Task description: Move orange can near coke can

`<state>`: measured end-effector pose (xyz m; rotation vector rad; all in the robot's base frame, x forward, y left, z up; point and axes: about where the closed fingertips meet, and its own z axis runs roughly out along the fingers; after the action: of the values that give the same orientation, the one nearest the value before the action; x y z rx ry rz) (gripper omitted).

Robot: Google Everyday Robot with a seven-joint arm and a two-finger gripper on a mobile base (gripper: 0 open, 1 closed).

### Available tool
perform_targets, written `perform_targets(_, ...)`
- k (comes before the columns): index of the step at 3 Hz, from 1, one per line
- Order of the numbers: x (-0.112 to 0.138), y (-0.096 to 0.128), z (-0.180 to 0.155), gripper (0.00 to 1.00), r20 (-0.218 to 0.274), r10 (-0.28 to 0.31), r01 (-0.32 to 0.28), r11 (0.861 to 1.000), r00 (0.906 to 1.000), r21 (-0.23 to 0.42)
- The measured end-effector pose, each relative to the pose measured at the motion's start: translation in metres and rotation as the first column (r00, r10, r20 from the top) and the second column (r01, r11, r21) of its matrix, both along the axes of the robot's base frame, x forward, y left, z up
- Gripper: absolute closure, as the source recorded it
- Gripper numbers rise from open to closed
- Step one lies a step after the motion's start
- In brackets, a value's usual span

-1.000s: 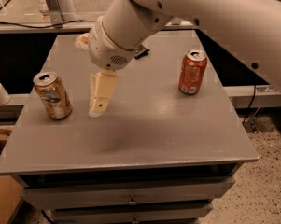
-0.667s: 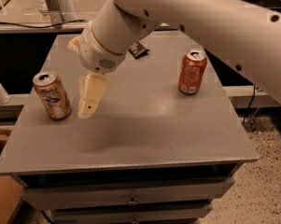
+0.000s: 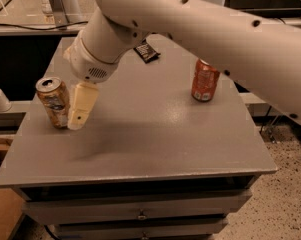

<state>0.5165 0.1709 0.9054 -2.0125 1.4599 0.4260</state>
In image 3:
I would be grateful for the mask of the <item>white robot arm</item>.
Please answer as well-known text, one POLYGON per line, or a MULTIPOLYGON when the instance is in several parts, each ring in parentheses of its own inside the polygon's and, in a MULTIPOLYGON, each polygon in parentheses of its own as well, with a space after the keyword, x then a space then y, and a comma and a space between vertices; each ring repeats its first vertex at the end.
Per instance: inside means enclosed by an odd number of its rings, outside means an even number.
POLYGON ((301 125, 301 28, 203 0, 95 0, 66 57, 81 85, 70 122, 81 128, 121 57, 149 34, 170 38, 301 125))

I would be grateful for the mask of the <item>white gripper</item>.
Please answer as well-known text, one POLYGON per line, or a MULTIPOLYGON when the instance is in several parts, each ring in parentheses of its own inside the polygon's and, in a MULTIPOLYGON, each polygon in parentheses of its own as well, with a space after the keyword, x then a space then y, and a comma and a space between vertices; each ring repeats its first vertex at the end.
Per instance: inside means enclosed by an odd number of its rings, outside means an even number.
POLYGON ((71 88, 67 124, 71 130, 79 130, 85 125, 99 95, 96 83, 107 81, 118 67, 117 64, 106 63, 92 56, 82 36, 83 32, 80 31, 63 54, 70 63, 72 73, 78 79, 88 81, 79 82, 71 88))

